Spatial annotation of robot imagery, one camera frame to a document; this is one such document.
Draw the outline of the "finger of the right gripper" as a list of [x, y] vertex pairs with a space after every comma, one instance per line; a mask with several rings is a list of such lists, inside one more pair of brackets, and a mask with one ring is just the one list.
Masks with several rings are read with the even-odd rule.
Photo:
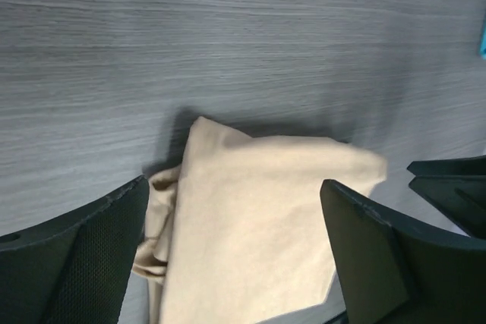
[[409, 188], [471, 237], [485, 238], [485, 157], [414, 161]]

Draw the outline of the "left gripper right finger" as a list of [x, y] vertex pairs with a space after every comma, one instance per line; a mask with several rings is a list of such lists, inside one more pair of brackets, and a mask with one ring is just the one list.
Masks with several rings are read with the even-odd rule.
[[325, 180], [323, 217], [350, 323], [483, 323], [485, 242]]

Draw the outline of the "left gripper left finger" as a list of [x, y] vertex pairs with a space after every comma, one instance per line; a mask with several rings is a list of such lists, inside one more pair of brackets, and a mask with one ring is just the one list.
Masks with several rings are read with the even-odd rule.
[[139, 176], [46, 222], [1, 237], [3, 323], [117, 323], [149, 184]]

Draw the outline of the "beige t shirt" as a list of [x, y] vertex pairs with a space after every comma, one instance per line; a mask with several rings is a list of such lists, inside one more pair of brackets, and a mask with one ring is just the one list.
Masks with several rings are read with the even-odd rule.
[[134, 273], [152, 323], [259, 323], [321, 304], [336, 265], [320, 202], [333, 179], [362, 195], [383, 156], [327, 137], [251, 137], [198, 118], [180, 165], [149, 179]]

